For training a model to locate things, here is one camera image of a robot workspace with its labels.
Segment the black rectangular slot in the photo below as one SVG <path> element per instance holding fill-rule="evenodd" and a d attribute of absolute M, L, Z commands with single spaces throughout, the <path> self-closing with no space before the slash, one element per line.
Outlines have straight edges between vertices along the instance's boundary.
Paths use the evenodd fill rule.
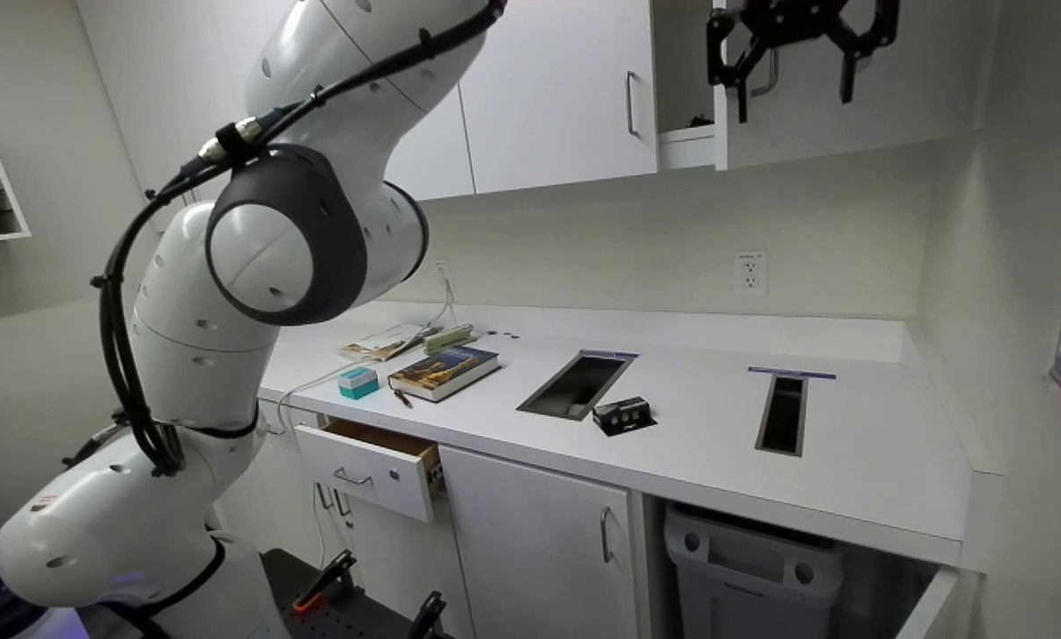
<path fill-rule="evenodd" d="M 807 446 L 807 379 L 775 378 L 758 451 L 802 459 Z"/>
<path fill-rule="evenodd" d="M 629 351 L 583 351 L 546 379 L 517 411 L 584 420 L 607 387 L 633 366 Z"/>

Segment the black cable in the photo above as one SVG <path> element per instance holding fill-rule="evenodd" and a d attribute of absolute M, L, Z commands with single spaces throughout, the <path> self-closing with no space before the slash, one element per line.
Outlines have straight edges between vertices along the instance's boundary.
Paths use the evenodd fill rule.
<path fill-rule="evenodd" d="M 316 89 L 310 100 L 279 108 L 266 117 L 260 117 L 263 136 L 253 142 L 253 152 L 260 155 L 273 139 L 279 139 L 290 123 L 297 123 L 305 113 L 326 108 L 333 97 L 345 97 L 352 89 L 361 89 L 370 81 L 380 81 L 386 76 L 409 71 L 422 62 L 433 62 L 477 37 L 484 37 L 501 15 L 503 15 L 506 0 L 491 0 L 480 15 L 471 15 L 467 23 L 429 37 L 422 31 L 415 45 L 345 78 L 333 81 L 326 89 Z M 154 463 L 157 474 L 173 476 L 180 469 L 180 441 L 173 432 L 173 427 L 163 427 L 154 420 L 154 410 L 144 403 L 143 392 L 143 378 L 138 378 L 138 361 L 136 361 L 136 349 L 132 349 L 132 335 L 126 335 L 126 317 L 123 317 L 123 270 L 132 258 L 132 248 L 138 241 L 138 233 L 144 232 L 144 224 L 167 209 L 177 196 L 227 173 L 238 159 L 187 159 L 143 209 L 138 218 L 126 224 L 126 232 L 119 233 L 119 241 L 113 245 L 103 278 L 97 278 L 98 289 L 98 342 L 103 342 L 103 361 L 105 361 L 105 378 L 111 387 L 119 403 L 123 422 L 132 427 L 136 444 L 143 446 L 143 455 Z"/>

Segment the upper cabinet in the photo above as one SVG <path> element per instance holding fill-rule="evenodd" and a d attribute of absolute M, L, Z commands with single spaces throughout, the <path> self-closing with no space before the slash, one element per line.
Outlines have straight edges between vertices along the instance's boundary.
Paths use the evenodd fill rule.
<path fill-rule="evenodd" d="M 294 0 L 77 0 L 144 187 L 241 117 L 246 78 Z M 750 78 L 750 121 L 705 78 L 726 0 L 511 0 L 462 87 L 394 148 L 415 199 L 758 166 L 932 142 L 973 129 L 995 0 L 905 0 L 840 104 L 840 52 L 788 45 Z M 874 0 L 852 0 L 862 31 Z"/>
<path fill-rule="evenodd" d="M 862 64 L 852 104 L 840 104 L 834 43 L 788 45 L 751 71 L 745 123 L 733 94 L 705 81 L 714 0 L 654 5 L 665 166 L 758 166 L 970 130 L 983 89 L 989 5 L 905 0 L 898 43 Z M 846 18 L 862 31 L 874 0 L 852 0 Z M 745 31 L 733 31 L 726 62 L 740 51 Z"/>
<path fill-rule="evenodd" d="M 480 192 L 654 173 L 648 0 L 511 0 L 462 81 Z"/>

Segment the drawer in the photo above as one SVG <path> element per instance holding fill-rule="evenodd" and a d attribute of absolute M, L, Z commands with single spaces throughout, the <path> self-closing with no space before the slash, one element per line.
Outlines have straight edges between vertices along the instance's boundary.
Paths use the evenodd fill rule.
<path fill-rule="evenodd" d="M 956 639 L 959 571 L 937 567 L 893 639 Z"/>
<path fill-rule="evenodd" d="M 303 455 L 322 487 L 419 523 L 433 523 L 440 463 L 429 441 L 322 420 L 297 427 Z"/>

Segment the wall outlet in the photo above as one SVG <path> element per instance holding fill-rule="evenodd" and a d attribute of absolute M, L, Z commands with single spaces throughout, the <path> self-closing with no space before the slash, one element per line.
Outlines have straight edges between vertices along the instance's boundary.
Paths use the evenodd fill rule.
<path fill-rule="evenodd" d="M 740 252 L 733 258 L 733 293 L 740 300 L 766 300 L 769 295 L 769 258 L 764 252 Z"/>

